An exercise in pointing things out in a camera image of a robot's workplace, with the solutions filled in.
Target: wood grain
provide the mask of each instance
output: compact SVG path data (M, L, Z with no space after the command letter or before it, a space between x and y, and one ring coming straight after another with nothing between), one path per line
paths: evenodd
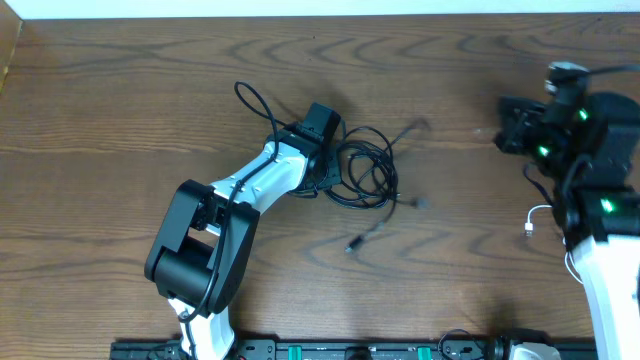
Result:
M639 35L635 14L29 22L0 98L0 358L104 359L114 340L178 332L143 262L182 181L228 176L260 150L269 126L235 98L236 80L287 121L312 101L389 136L427 121L396 166L404 196L431 204L400 208L348 256L386 210L284 198L261 219L236 329L592 336L549 214L520 235L541 199L525 159L491 144L495 105L545 99L550 61L640 62ZM594 79L636 99L639 84Z

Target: black wire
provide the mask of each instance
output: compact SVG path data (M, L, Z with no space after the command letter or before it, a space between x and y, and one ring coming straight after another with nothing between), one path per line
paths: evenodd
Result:
M242 97L242 95L240 95L240 91L238 89L238 84L246 87L247 89L249 89L249 91L251 91L253 93L253 95L256 96L256 98L258 98L258 101L260 101L260 104L262 104L262 107L266 106L266 103L264 102L264 100L262 100L262 96L260 96L260 94L258 94L257 91L255 91L249 84L245 83L245 82L241 82L238 81L236 82L236 85L233 87L233 90L236 92L236 96L238 96L238 99L240 99L240 101L242 101L242 103L244 104L244 106L248 107L249 110L253 111L254 114L265 118L267 120L273 120L275 121L277 124L282 125L282 126L286 126L287 124L284 121L280 121L278 119L276 119L275 117L273 117L273 114L271 113L271 109L269 109L269 107L265 107L265 110L267 111L267 113L263 113L259 110L257 110L256 108L254 108L253 106L251 106L251 104L249 104L244 97Z
M191 323L184 324L184 331L187 333L187 339L189 339L189 352L191 353L191 357L193 360L198 360L198 355L196 354L196 341L193 338L193 333L191 332Z
M533 184L533 186L536 187L536 189L538 189L538 191L540 192L540 194L542 195L542 197L544 198L544 200L547 202L547 204L553 206L553 200L551 199L551 196L549 196L549 193L547 192L547 190L544 188L544 186L542 186L539 182L533 180L532 178L529 177L529 168L531 166L536 166L536 163L534 162L530 162L525 164L525 166L522 168L522 175L524 175L524 177L529 180L529 182L531 184Z
M393 163L393 144L404 137L413 127L404 129L393 141L389 141L384 134L370 126L362 126L345 132L342 142L338 145L338 161L341 161L341 154L350 152L347 165L347 178L341 180L342 185L349 192L355 194L354 197L345 197L337 194L333 188L325 190L327 197L334 203L349 209L379 209L391 202L391 209L387 215L374 224L367 232L358 236L347 246L347 251L351 251L356 245L366 240L374 232L384 227L385 223L393 216L398 202L398 172ZM385 147L381 148L369 141L365 140L349 140L349 136L362 132L370 131L376 134L385 143ZM356 179L353 166L356 160L368 159L372 162L371 167L365 171L358 179ZM362 182L371 177L374 188L365 189Z
M438 341L438 352L440 353L440 356L442 356L443 359L445 360L454 360L452 359L450 356L445 355L444 351L442 351L442 343L444 342L444 339L451 335L454 332L461 332L466 334L467 336L469 336L471 338L471 341L473 341L474 344L476 344L476 347L480 350L480 352L482 352L482 356L477 357L475 359L471 359L471 360L482 360L484 359L484 355L485 355L485 347L484 346L480 346L480 344L478 343L478 341L476 340L476 338L473 337L473 335L471 335L471 333L469 333L467 330L465 329L452 329L447 331L444 335L442 335L442 337L440 338L440 341Z
M628 72L628 71L640 72L640 65L638 64L618 65L618 66L605 67L605 68L600 68L595 70L589 70L588 72L585 72L585 73L567 75L563 78L558 79L557 82L567 82L567 81L576 80L581 77L614 74L614 73Z
M189 328L189 331L187 331L187 335L189 335L190 330L191 330L191 328L189 327L189 323L193 319L195 319L195 317L198 316L198 314L202 311L202 309L204 309L206 307L206 305L209 303L209 298L211 297L211 293L213 292L213 289L215 288L215 284L216 284L216 282L218 280L218 275L219 275L218 274L218 270L220 269L220 262L222 260L222 252L223 252L223 249L224 249L227 230L229 228L229 222L230 222L230 219L231 219L231 211L232 211L233 206L235 205L234 204L234 199L236 198L236 195L238 194L238 191L240 189L242 189L244 184L252 176L254 176L258 172L260 172L267 165L269 165L272 161L274 161L276 159L276 157L278 156L278 152L280 151L280 144L278 142L278 127L276 125L277 120L273 116L273 113L271 112L271 109L269 108L269 105L267 105L267 103L264 101L262 96L260 96L260 94L253 87L251 87L251 85L249 85L249 84L247 84L245 82L237 81L235 83L235 85L233 86L233 90L235 91L236 95L238 96L238 99L240 99L240 101L242 101L242 103L245 104L254 113L257 113L258 115L263 116L263 114L261 112L259 112L254 107L249 105L249 103L240 94L240 89L239 89L240 86L243 86L247 90L249 90L256 97L256 99L258 99L258 101L260 102L262 107L264 107L265 111L267 112L267 115L265 115L265 116L267 117L267 119L269 119L271 121L271 127L273 129L274 151L273 151L273 154L271 154L271 156L269 157L269 159L265 160L262 164L260 164L256 168L254 168L247 175L245 175L242 179L238 180L236 182L236 184L234 185L233 190L231 191L231 194L229 195L229 199L227 200L227 207L225 209L225 214L224 214L224 222L223 222L222 226L220 227L220 237L218 239L218 245L216 246L216 257L215 257L215 259L213 261L213 268L212 268L211 276L209 277L209 281L207 282L207 287L205 289L205 292L204 292L204 294L202 296L202 299L200 300L200 303L198 303L198 305L191 312L191 314L188 314L187 316L184 316L184 317L183 316L178 316L178 320L181 323L184 323L185 327ZM193 349L192 353L195 356L195 343L191 342L191 344L192 344L192 349Z

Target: black plastic housing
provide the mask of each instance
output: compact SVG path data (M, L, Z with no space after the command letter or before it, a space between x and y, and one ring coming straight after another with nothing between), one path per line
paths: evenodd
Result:
M187 180L176 191L145 263L145 277L156 283L158 293L197 305L211 277L215 248L189 236L189 229L220 226L226 199L211 186ZM219 277L206 309L220 313L242 281L249 260L260 212L247 203L236 204L225 241Z

